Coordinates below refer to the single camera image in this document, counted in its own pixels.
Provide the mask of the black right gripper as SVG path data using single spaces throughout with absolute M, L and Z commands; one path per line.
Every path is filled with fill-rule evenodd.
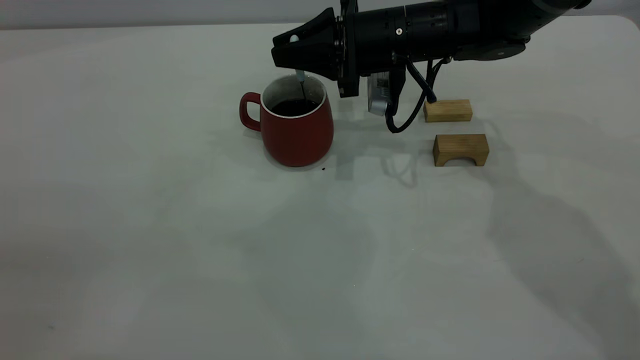
M 277 68 L 338 80 L 341 98 L 356 97 L 362 76 L 393 67 L 392 52 L 406 39 L 406 16 L 404 6 L 359 12 L 356 0 L 341 0 L 339 21 L 333 7 L 327 7 L 275 36 L 271 56 Z

